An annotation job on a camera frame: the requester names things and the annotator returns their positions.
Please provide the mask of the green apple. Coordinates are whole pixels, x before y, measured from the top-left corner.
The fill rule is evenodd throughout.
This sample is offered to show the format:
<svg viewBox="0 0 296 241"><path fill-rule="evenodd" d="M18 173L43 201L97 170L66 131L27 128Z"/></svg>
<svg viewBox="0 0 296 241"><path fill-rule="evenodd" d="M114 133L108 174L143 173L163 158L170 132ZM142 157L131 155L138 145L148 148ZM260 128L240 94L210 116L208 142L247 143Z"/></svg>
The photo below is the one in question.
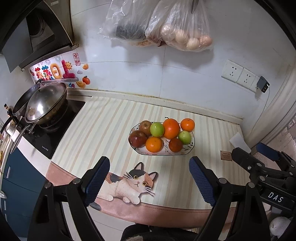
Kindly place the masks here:
<svg viewBox="0 0 296 241"><path fill-rule="evenodd" d="M192 137L188 131L181 131L178 135L178 139L184 144L188 145L191 143Z"/></svg>
<svg viewBox="0 0 296 241"><path fill-rule="evenodd" d="M154 137L161 137L164 134L165 129L162 123L154 122L150 126L150 132Z"/></svg>

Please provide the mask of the white wall socket middle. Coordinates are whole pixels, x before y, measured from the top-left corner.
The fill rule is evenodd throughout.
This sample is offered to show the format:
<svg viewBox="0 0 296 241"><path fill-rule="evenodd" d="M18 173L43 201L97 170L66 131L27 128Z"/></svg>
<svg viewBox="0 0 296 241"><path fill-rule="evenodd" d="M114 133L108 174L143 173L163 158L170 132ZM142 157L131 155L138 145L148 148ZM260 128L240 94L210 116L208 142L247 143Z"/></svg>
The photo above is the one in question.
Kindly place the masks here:
<svg viewBox="0 0 296 241"><path fill-rule="evenodd" d="M253 83L253 81L255 80L256 75L249 71L246 68L243 68L238 80L237 80L237 84L245 87L246 89L249 89Z"/></svg>

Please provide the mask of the plastic bag dark contents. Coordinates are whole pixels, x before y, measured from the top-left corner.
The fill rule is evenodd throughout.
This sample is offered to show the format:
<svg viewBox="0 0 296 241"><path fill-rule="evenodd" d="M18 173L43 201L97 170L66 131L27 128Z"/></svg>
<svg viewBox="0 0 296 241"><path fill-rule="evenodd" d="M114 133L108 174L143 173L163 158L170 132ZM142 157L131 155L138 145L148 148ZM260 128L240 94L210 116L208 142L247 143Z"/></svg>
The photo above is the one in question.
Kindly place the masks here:
<svg viewBox="0 0 296 241"><path fill-rule="evenodd" d="M99 33L109 39L145 41L145 30L158 3L153 0L113 0Z"/></svg>

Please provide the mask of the floral oval ceramic plate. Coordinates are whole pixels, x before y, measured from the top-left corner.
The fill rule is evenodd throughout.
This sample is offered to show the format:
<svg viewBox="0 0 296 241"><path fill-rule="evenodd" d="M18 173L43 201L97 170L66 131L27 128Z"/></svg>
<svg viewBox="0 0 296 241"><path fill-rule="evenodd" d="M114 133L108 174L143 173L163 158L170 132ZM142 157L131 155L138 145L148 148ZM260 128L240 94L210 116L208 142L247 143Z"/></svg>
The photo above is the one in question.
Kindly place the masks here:
<svg viewBox="0 0 296 241"><path fill-rule="evenodd" d="M195 147L195 136L194 136L194 132L190 131L189 132L190 136L191 136L191 142L189 142L189 144L183 144L182 149L179 152L173 152L170 148L169 148L169 139L165 138L164 136L161 136L160 139L162 140L162 148L158 151L158 152L150 152L146 146L144 145L143 147L140 148L135 148L132 146L132 144L130 144L130 146L140 155L151 155L151 156L173 156L173 155L187 155L189 154Z"/></svg>

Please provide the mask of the yellowish red apple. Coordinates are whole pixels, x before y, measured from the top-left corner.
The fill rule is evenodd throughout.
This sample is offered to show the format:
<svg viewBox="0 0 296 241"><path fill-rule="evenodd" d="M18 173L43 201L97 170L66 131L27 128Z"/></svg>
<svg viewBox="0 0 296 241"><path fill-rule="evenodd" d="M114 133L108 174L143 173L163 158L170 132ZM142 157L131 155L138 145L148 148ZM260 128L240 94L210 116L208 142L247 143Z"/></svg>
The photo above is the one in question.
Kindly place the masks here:
<svg viewBox="0 0 296 241"><path fill-rule="evenodd" d="M151 122L148 120L144 120L140 123L138 130L143 132L147 137L151 136L151 131L150 131L150 127L151 127Z"/></svg>

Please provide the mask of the black range hood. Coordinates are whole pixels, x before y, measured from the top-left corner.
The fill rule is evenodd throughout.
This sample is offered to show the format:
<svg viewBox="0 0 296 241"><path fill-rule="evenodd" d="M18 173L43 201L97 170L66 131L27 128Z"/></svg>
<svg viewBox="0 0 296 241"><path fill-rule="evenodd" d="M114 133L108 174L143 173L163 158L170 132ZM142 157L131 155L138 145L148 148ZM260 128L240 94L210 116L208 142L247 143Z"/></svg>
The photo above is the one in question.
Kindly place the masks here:
<svg viewBox="0 0 296 241"><path fill-rule="evenodd" d="M78 48L70 1L1 1L1 54L21 69Z"/></svg>

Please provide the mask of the small brown card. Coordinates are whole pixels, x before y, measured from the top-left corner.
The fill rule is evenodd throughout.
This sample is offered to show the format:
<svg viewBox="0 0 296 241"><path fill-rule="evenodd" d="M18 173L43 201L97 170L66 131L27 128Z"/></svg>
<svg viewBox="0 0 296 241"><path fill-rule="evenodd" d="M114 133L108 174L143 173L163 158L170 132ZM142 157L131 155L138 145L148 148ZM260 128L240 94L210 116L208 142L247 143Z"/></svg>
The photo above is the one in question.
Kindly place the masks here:
<svg viewBox="0 0 296 241"><path fill-rule="evenodd" d="M220 158L223 161L232 161L231 152L220 151Z"/></svg>

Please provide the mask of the green apple front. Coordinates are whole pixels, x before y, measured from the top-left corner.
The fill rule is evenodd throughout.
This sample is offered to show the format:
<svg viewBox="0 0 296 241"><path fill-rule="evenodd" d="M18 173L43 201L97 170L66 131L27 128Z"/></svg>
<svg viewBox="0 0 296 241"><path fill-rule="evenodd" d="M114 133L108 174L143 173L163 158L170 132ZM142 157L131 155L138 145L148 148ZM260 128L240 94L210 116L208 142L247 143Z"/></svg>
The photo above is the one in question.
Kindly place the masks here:
<svg viewBox="0 0 296 241"><path fill-rule="evenodd" d="M154 137L161 137L164 134L165 129L162 123L154 122L150 126L150 132Z"/></svg>

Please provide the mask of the colourful wall sticker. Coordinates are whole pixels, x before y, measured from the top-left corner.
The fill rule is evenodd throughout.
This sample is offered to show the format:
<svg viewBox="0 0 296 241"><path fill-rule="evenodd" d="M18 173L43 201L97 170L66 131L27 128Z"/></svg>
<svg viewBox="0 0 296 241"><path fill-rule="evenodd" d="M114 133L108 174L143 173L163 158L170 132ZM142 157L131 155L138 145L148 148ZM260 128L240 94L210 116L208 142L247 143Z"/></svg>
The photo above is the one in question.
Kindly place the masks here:
<svg viewBox="0 0 296 241"><path fill-rule="evenodd" d="M29 67L34 82L63 82L68 88L90 87L90 67L78 51L59 54Z"/></svg>

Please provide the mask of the dark red apple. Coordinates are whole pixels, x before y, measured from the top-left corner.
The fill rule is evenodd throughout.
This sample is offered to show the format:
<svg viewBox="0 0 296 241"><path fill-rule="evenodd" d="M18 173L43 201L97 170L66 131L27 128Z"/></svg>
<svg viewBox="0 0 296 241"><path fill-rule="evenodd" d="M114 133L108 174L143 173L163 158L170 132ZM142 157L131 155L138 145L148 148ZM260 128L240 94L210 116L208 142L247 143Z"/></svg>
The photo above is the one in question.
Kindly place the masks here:
<svg viewBox="0 0 296 241"><path fill-rule="evenodd" d="M128 141L133 148L141 148L145 145L147 136L142 131L135 130L128 137Z"/></svg>

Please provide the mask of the small dark orange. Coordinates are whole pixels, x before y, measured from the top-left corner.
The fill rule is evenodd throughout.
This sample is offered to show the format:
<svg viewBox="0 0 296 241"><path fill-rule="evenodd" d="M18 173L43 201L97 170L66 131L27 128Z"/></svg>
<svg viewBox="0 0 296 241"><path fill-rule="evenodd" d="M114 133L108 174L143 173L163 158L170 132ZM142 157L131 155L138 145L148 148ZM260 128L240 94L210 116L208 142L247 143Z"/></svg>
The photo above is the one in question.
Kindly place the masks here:
<svg viewBox="0 0 296 241"><path fill-rule="evenodd" d="M183 148L183 143L178 138L173 138L169 141L169 149L174 152L180 152Z"/></svg>

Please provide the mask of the large orange with stem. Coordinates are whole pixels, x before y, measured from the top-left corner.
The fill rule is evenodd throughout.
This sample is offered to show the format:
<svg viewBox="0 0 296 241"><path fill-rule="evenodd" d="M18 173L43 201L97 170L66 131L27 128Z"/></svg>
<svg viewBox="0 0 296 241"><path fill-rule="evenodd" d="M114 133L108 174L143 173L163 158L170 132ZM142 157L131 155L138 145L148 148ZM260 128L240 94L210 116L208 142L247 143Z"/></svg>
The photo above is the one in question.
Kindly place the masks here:
<svg viewBox="0 0 296 241"><path fill-rule="evenodd" d="M173 119L173 118L167 118L164 122L163 122L163 126L165 129L164 132L164 137L166 139L173 139L176 138L180 132L180 126L178 124L178 122Z"/></svg>

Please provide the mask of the steel wok with lid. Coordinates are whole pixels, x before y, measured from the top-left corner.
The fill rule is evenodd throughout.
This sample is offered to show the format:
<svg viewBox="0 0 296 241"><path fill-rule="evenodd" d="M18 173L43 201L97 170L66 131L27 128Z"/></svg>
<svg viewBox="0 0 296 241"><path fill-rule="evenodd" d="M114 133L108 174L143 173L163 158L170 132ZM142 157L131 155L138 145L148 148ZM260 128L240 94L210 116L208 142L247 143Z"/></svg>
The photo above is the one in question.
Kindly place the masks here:
<svg viewBox="0 0 296 241"><path fill-rule="evenodd" d="M15 151L25 133L31 133L37 125L55 125L67 109L67 84L65 82L51 82L36 90L27 103L24 114L26 126L15 139L10 153Z"/></svg>

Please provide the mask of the black induction cooktop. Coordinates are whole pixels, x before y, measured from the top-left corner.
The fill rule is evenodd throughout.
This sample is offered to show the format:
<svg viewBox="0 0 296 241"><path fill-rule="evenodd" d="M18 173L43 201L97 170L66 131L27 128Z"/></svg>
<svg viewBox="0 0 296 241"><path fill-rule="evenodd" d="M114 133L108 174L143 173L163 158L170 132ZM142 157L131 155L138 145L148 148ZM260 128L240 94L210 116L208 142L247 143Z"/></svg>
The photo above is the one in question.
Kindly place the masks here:
<svg viewBox="0 0 296 241"><path fill-rule="evenodd" d="M31 133L25 131L23 137L44 156L51 159L63 135L84 104L84 101L65 100L51 120L36 125Z"/></svg>

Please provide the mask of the plastic bag of eggs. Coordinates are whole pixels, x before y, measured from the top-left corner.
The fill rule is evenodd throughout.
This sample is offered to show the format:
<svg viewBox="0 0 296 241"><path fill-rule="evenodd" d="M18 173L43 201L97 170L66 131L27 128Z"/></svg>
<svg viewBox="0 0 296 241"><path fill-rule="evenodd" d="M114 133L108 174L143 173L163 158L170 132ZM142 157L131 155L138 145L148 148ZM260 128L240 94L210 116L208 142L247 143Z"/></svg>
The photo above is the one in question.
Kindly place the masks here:
<svg viewBox="0 0 296 241"><path fill-rule="evenodd" d="M160 1L149 20L145 36L185 52L212 48L213 40L204 1Z"/></svg>

